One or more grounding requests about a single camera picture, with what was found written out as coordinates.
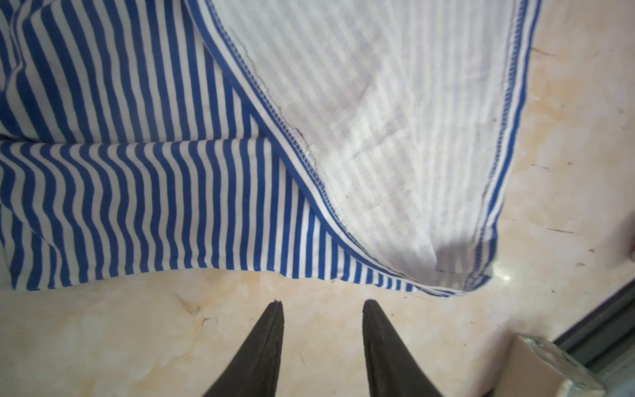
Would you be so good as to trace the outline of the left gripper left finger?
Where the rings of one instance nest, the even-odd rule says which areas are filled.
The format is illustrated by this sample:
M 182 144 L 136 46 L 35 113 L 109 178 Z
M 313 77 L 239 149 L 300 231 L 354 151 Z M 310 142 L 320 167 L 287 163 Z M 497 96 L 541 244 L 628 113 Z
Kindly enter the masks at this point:
M 226 370 L 206 396 L 274 396 L 284 337 L 284 309 L 268 304 Z

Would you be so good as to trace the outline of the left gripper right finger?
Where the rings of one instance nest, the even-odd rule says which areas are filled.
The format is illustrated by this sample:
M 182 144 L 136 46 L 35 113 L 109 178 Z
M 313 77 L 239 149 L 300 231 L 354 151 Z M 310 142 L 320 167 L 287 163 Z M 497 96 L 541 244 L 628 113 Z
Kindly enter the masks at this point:
M 363 306 L 362 334 L 371 396 L 437 396 L 379 303 Z

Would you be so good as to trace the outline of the blue white striped tank top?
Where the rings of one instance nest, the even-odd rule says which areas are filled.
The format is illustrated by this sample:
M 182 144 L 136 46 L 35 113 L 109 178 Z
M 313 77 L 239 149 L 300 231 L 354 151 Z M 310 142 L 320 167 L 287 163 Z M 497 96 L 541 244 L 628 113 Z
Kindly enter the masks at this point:
M 4 1 L 1 281 L 493 275 L 539 1 Z

